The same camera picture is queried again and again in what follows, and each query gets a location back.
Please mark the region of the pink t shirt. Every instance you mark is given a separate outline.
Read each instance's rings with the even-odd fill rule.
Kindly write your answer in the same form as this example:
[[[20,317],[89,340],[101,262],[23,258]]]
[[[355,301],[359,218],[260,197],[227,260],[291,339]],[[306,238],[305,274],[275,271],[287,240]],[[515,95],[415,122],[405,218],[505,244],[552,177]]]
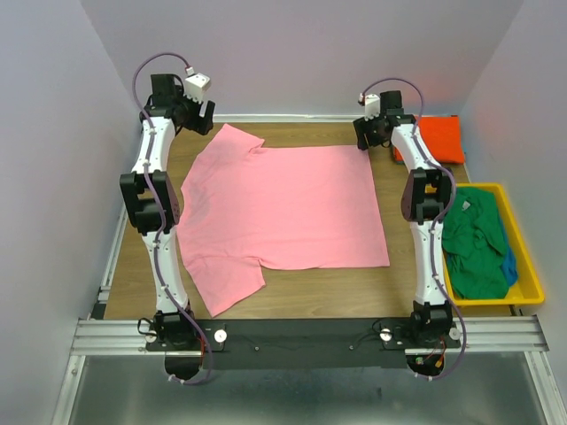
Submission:
[[[224,125],[181,190],[179,248],[212,316],[262,289],[267,268],[390,263],[369,155],[353,145],[268,148]]]

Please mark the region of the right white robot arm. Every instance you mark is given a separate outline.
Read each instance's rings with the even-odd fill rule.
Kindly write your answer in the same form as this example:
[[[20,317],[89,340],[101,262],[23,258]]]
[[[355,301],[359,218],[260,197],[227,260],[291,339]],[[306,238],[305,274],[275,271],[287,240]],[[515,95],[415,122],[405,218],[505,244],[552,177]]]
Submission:
[[[419,119],[404,112],[398,90],[361,94],[364,115],[353,122],[357,147],[390,144],[402,156],[408,179],[400,201],[416,253],[416,295],[404,334],[420,347],[450,332],[453,308],[444,279],[443,219],[453,198],[453,175],[433,157],[423,140]]]

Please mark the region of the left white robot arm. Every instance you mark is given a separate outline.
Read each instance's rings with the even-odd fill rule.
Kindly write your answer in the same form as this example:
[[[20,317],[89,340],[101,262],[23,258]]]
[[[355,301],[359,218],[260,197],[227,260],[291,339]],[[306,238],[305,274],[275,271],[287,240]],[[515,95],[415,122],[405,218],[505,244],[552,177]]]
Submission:
[[[158,349],[188,351],[209,348],[183,287],[177,258],[176,227],[181,208],[167,173],[167,158],[183,129],[207,134],[213,126],[214,103],[201,103],[186,94],[188,81],[178,75],[151,76],[151,94],[140,111],[141,148],[130,172],[120,176],[120,191],[129,222],[142,237],[151,262],[156,313],[142,335]]]

